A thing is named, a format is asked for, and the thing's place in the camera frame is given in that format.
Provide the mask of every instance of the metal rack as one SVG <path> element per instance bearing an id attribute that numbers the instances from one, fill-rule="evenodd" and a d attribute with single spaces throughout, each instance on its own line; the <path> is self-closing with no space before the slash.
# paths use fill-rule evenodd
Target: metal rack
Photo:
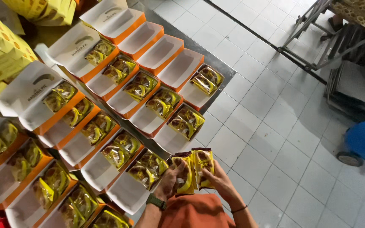
<path id="1" fill-rule="evenodd" d="M 278 52 L 286 52 L 293 56 L 298 61 L 305 64 L 305 70 L 318 70 L 332 61 L 339 59 L 346 54 L 357 50 L 359 47 L 365 44 L 365 36 L 362 36 L 363 27 L 355 24 L 346 24 L 341 30 L 336 33 L 332 33 L 316 23 L 316 20 L 320 13 L 324 13 L 326 10 L 334 11 L 331 8 L 331 4 L 335 2 L 343 2 L 342 0 L 317 0 L 302 16 L 298 16 L 295 28 L 291 32 L 288 39 L 285 41 L 282 47 L 278 48 Z M 310 63 L 303 59 L 293 51 L 288 48 L 288 44 L 293 40 L 298 38 L 303 31 L 306 31 L 310 24 L 315 25 L 327 35 L 321 37 L 321 41 L 328 40 L 328 44 L 317 63 Z"/>

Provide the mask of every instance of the wristwatch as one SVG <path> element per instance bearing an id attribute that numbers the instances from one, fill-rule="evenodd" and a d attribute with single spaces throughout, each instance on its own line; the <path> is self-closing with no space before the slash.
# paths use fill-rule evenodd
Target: wristwatch
<path id="1" fill-rule="evenodd" d="M 147 198 L 146 200 L 146 204 L 149 203 L 158 206 L 160 210 L 165 210 L 167 208 L 166 202 L 164 202 L 161 199 L 158 199 L 153 193 L 150 193 L 149 198 Z"/>

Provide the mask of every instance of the orange shirt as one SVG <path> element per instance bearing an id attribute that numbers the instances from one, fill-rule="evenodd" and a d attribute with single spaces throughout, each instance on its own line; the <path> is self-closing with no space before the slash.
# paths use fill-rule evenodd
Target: orange shirt
<path id="1" fill-rule="evenodd" d="M 235 228 L 215 194 L 171 197 L 160 219 L 160 228 Z"/>

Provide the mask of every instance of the white tiled floor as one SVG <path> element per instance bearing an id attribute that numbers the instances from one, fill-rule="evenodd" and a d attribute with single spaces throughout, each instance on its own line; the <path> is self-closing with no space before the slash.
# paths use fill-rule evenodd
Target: white tiled floor
<path id="1" fill-rule="evenodd" d="M 212 1 L 275 45 L 314 2 Z M 259 227 L 365 228 L 365 165 L 335 158 L 353 123 L 329 109 L 325 86 L 202 0 L 144 2 L 238 72 L 187 148 L 212 148 Z M 310 29 L 293 49 L 314 59 L 319 36 Z"/>

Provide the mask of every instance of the stacked yellow boxes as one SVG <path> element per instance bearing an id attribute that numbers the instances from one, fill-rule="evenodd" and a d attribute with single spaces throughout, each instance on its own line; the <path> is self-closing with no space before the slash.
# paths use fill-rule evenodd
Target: stacked yellow boxes
<path id="1" fill-rule="evenodd" d="M 42 26 L 71 25 L 74 0 L 3 0 L 13 11 L 28 21 Z"/>

